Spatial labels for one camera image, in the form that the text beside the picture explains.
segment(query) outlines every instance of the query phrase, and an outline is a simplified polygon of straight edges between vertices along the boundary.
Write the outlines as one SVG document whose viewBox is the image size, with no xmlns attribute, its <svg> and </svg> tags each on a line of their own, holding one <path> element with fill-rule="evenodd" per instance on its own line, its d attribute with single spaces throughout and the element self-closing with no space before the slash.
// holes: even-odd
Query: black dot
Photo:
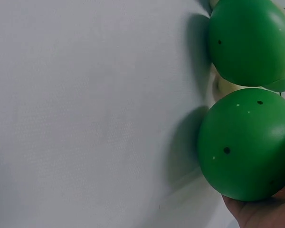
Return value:
<svg viewBox="0 0 285 228">
<path fill-rule="evenodd" d="M 230 154 L 230 148 L 229 147 L 225 147 L 224 148 L 224 153 L 225 154 Z"/>
</svg>

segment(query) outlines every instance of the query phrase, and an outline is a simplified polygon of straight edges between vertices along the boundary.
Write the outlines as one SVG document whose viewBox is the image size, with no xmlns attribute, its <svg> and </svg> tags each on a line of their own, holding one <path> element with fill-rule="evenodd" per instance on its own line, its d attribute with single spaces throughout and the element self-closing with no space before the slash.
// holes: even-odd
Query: green plastic ball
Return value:
<svg viewBox="0 0 285 228">
<path fill-rule="evenodd" d="M 285 99 L 256 88 L 222 98 L 201 124 L 198 157 L 209 184 L 227 197 L 277 193 L 285 186 Z"/>
<path fill-rule="evenodd" d="M 271 0 L 220 0 L 208 44 L 216 69 L 234 84 L 264 86 L 285 78 L 285 14 Z"/>
<path fill-rule="evenodd" d="M 275 92 L 280 92 L 280 93 L 285 92 L 285 78 L 278 80 L 274 83 L 271 83 L 269 85 L 264 85 L 263 87 Z"/>
</svg>

